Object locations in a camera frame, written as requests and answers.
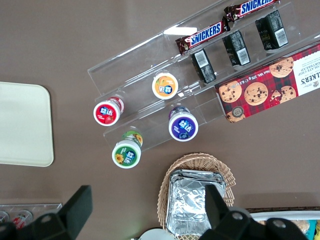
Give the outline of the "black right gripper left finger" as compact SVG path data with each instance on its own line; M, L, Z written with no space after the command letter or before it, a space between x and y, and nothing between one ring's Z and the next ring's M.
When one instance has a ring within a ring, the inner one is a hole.
M39 216L17 229L14 223L0 225L2 240L75 240L93 212L92 187L82 185L58 212Z

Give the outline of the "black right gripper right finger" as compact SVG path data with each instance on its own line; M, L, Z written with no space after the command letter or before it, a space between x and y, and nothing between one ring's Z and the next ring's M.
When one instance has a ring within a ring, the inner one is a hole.
M307 237L290 220L269 218L265 225L243 208L230 209L215 185L205 186L205 211L211 225L201 240L305 240Z

